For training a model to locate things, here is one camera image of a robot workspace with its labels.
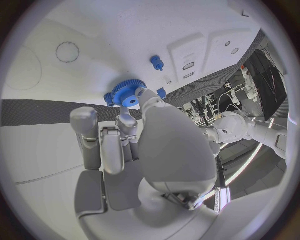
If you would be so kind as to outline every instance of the white robot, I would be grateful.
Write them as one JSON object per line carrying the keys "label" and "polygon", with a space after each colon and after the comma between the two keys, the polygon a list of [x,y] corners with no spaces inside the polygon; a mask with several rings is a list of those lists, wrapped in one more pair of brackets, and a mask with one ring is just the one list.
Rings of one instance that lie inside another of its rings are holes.
{"label": "white robot", "polygon": [[153,91],[138,87],[134,94],[144,124],[139,142],[138,122],[126,107],[100,137],[93,108],[70,115],[86,168],[75,194],[82,229],[91,240],[212,239],[212,224],[228,217],[227,208],[217,215],[202,204],[217,179],[218,143],[254,139],[285,158],[287,131],[233,112],[201,129]]}

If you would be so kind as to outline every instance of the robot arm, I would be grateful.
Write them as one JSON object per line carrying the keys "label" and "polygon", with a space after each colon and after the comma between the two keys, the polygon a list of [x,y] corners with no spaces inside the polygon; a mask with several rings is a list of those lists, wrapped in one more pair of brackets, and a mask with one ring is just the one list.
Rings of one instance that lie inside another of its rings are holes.
{"label": "robot arm", "polygon": [[222,117],[217,119],[212,126],[204,128],[204,134],[207,135],[209,141],[225,144],[235,143],[242,139],[254,139],[272,148],[279,157],[286,159],[287,130],[277,131],[256,125],[254,121],[233,112],[223,112]]}

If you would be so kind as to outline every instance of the blue plastic part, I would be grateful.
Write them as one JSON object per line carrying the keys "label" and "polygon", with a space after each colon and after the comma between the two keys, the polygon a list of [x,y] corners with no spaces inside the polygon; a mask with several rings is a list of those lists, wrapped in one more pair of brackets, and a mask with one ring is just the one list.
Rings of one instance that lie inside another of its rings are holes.
{"label": "blue plastic part", "polygon": [[167,97],[167,92],[165,91],[165,89],[162,87],[161,89],[157,90],[157,95],[161,98],[161,99],[165,99]]}
{"label": "blue plastic part", "polygon": [[163,63],[163,61],[160,59],[159,56],[156,55],[156,56],[151,57],[150,62],[153,64],[153,67],[154,67],[156,70],[160,70],[160,71],[163,70],[164,63]]}
{"label": "blue plastic part", "polygon": [[107,103],[108,107],[113,107],[115,105],[113,102],[112,94],[110,92],[104,95],[104,100]]}
{"label": "blue plastic part", "polygon": [[104,100],[107,105],[114,104],[124,107],[133,107],[139,104],[139,99],[136,97],[136,90],[139,88],[147,88],[146,84],[139,79],[130,79],[119,83],[112,92],[104,95]]}

